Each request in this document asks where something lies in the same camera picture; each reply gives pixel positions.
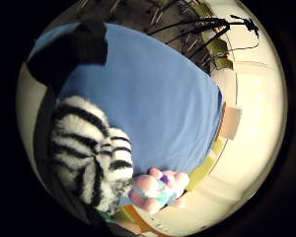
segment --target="black cable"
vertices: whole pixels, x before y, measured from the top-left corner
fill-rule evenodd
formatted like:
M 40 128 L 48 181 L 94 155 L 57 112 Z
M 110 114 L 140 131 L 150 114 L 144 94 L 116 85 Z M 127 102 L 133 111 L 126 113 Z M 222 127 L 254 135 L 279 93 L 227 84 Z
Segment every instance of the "black cable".
M 224 30 L 217 33 L 213 38 L 208 40 L 205 44 L 203 44 L 197 51 L 195 51 L 191 56 L 188 57 L 188 59 L 192 59 L 194 56 L 196 56 L 199 52 L 203 51 L 211 42 L 214 40 L 220 38 L 222 35 L 224 35 L 226 32 L 230 30 L 230 26 L 227 25 Z
M 199 26 L 199 27 L 197 27 L 197 28 L 195 28 L 193 30 L 190 30 L 190 31 L 185 32 L 185 33 L 182 33 L 182 34 L 178 35 L 177 37 L 174 37 L 173 39 L 170 39 L 170 40 L 166 41 L 165 44 L 169 44 L 170 42 L 172 42 L 174 40 L 177 40 L 179 38 L 182 38 L 182 37 L 184 37 L 184 36 L 186 36 L 188 34 L 194 34 L 194 35 L 196 35 L 196 34 L 199 34 L 201 32 L 205 32 L 205 31 L 208 31 L 210 29 L 217 28 L 217 27 L 223 27 L 223 26 L 221 25 L 221 23 L 214 23 L 212 25 Z
M 226 51 L 224 51 L 224 52 L 219 52 L 219 53 L 217 53 L 217 54 L 214 55 L 214 56 L 210 56 L 205 62 L 201 63 L 200 66 L 202 67 L 204 64 L 206 64 L 206 63 L 208 63 L 208 62 L 212 62 L 213 60 L 215 60 L 216 57 L 219 57 L 220 55 L 226 54 L 227 52 L 235 51 L 235 50 L 251 49 L 251 48 L 258 47 L 258 46 L 259 46 L 259 39 L 258 39 L 258 42 L 256 43 L 256 45 L 254 45 L 254 46 L 231 48 L 231 49 L 228 49 L 228 50 L 226 50 Z
M 168 25 L 166 27 L 157 29 L 151 33 L 147 33 L 148 36 L 152 36 L 155 35 L 156 33 L 159 33 L 161 31 L 164 31 L 166 29 L 172 28 L 172 27 L 176 27 L 176 26 L 181 26 L 181 25 L 187 25 L 187 24 L 191 24 L 191 23 L 201 23 L 201 22 L 205 22 L 205 23 L 225 23 L 226 20 L 222 19 L 222 18 L 202 18 L 202 19 L 197 19 L 197 20 L 188 20 L 188 21 L 179 21 L 177 23 L 173 23 L 171 25 Z

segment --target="blue blanket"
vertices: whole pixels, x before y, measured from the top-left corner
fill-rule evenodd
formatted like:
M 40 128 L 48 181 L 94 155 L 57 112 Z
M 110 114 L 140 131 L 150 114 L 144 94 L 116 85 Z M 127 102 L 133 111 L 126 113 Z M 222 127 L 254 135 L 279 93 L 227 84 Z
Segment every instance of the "blue blanket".
M 69 24 L 41 36 L 32 54 Z M 80 64 L 58 98 L 80 95 L 101 108 L 132 141 L 134 174 L 151 167 L 191 172 L 206 157 L 222 117 L 222 95 L 212 79 L 162 42 L 106 24 L 105 65 Z

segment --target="plush toy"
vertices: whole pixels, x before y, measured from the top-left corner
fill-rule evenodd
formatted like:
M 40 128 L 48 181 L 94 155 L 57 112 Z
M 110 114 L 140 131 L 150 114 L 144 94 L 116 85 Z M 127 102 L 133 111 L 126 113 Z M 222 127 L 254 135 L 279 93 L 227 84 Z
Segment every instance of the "plush toy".
M 132 203 L 150 214 L 157 213 L 165 204 L 183 208 L 181 195 L 189 182 L 186 173 L 161 172 L 152 168 L 149 175 L 137 176 L 128 193 Z

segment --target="zebra stuffed animal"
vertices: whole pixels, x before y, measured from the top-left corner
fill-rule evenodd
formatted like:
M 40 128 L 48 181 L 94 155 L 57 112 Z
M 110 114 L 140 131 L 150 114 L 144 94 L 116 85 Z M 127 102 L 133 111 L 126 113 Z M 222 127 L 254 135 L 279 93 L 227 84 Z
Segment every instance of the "zebra stuffed animal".
M 131 143 L 110 127 L 96 105 L 72 96 L 52 116 L 49 155 L 62 186 L 86 205 L 113 215 L 129 192 L 133 175 Z

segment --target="pink stuffed toy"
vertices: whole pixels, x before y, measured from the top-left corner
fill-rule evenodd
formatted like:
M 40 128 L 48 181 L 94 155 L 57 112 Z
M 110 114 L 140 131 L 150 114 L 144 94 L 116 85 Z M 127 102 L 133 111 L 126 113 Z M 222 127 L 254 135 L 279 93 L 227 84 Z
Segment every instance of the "pink stuffed toy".
M 165 204 L 183 208 L 181 195 L 189 182 L 186 173 L 161 172 L 152 168 L 149 175 L 135 177 L 128 196 L 132 203 L 150 214 L 157 213 Z

